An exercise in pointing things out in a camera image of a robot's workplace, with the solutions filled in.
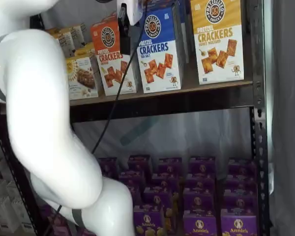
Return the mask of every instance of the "shelving unit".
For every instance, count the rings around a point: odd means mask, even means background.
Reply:
[[[195,63],[190,63],[185,72],[182,90],[151,94],[143,94],[142,91],[139,91],[136,94],[121,95],[113,118],[249,107],[252,158],[258,166],[259,235],[269,236],[263,0],[251,0],[247,4],[250,4],[251,9],[252,62],[249,67],[252,70],[251,75],[245,76],[244,81],[200,86]],[[114,96],[105,97],[102,95],[99,98],[72,101],[70,103],[71,122],[107,119],[114,98]],[[24,168],[12,151],[4,108],[0,109],[1,148],[17,183],[35,232],[37,235],[42,235],[47,227],[47,222],[43,221],[40,216]]]

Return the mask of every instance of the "cracker image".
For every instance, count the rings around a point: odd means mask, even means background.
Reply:
[[[80,69],[77,72],[77,81],[90,89],[95,88],[95,80],[93,74],[87,70]]]
[[[227,58],[228,58],[228,54],[221,50],[220,54],[217,57],[216,65],[218,65],[219,67],[224,68]]]
[[[164,64],[167,68],[172,68],[173,65],[173,54],[166,53]]]
[[[121,61],[120,69],[121,69],[121,71],[123,72],[123,74],[124,74],[125,71],[126,71],[127,65],[128,65],[128,62],[123,61],[123,60]]]
[[[148,83],[154,82],[153,73],[152,73],[152,70],[150,68],[149,69],[145,69],[144,70],[144,73],[146,75],[146,79],[147,79],[147,82]]]
[[[159,63],[158,64],[158,68],[157,68],[157,72],[156,72],[156,75],[163,79],[164,78],[164,75],[165,75],[165,70],[166,70],[166,66],[162,63]]]
[[[229,56],[235,56],[236,54],[236,46],[237,46],[237,40],[229,39],[228,45],[227,45],[227,54]]]
[[[213,71],[210,57],[202,59],[201,62],[202,62],[203,70],[205,71],[206,74]]]
[[[215,47],[212,48],[212,49],[210,49],[210,50],[208,50],[207,53],[208,53],[208,57],[209,57],[210,60],[211,60],[211,64],[216,63],[216,60],[217,60],[217,53],[216,53],[216,49],[215,49]]]
[[[148,64],[149,64],[149,67],[151,68],[152,74],[156,74],[157,72],[156,60],[151,60]]]
[[[105,77],[105,81],[106,81],[107,87],[110,88],[110,87],[114,86],[114,84],[113,84],[114,77],[111,74],[104,75],[104,77]]]
[[[122,80],[122,71],[116,69],[115,80],[116,80],[118,83],[121,83],[121,80]]]

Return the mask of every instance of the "pretzelized logo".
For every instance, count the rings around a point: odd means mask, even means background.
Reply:
[[[115,44],[115,33],[110,27],[103,28],[101,37],[106,47],[111,48]]]
[[[206,18],[209,22],[219,23],[225,15],[223,0],[210,0],[206,5]]]
[[[150,38],[156,38],[161,32],[161,22],[157,16],[149,15],[146,19],[144,28]]]

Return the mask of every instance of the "product label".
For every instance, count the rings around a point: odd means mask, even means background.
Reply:
[[[116,95],[127,68],[130,56],[120,53],[118,22],[104,21],[91,28],[95,54],[100,68],[106,95]],[[137,92],[133,63],[130,65],[121,94]]]
[[[152,4],[147,18],[141,23],[144,26],[142,40],[137,49],[144,93],[175,90],[181,88],[177,48],[178,38],[175,35],[175,5]]]
[[[240,0],[192,0],[200,84],[244,79]]]

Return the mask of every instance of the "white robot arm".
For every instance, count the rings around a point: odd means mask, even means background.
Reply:
[[[132,199],[102,177],[72,132],[66,65],[47,33],[27,29],[29,15],[57,0],[0,0],[0,102],[6,102],[11,146],[38,195],[98,236],[134,236]]]

